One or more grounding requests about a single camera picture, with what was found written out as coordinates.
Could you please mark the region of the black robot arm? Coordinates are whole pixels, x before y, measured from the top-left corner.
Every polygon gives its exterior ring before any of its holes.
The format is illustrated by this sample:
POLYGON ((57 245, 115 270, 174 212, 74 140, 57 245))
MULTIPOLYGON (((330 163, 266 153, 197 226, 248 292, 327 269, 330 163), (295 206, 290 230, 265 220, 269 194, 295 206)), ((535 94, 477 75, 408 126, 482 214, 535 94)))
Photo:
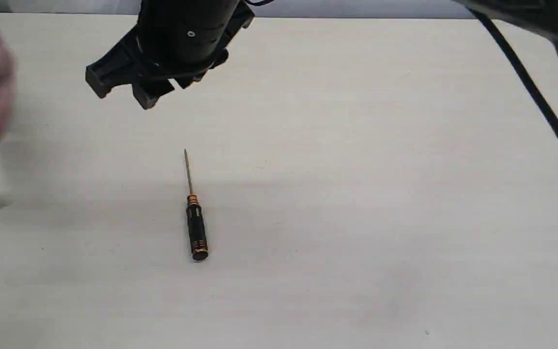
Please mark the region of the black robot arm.
MULTIPOLYGON (((85 80, 99 98, 131 85, 144 109, 185 89, 226 62, 227 46, 254 20, 249 0, 142 0, 136 24, 102 58, 89 64, 85 80)), ((498 18, 547 38, 558 51, 558 0, 463 0, 488 18, 498 18)))

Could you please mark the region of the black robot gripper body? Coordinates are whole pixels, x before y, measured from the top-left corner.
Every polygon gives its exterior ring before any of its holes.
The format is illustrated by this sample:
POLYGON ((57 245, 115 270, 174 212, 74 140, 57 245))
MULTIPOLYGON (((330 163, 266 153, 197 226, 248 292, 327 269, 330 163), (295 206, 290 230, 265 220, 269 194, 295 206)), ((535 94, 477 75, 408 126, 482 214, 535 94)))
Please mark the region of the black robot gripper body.
POLYGON ((226 62, 228 44, 254 11, 243 0, 144 0, 130 45, 141 64, 133 88, 188 88, 226 62))

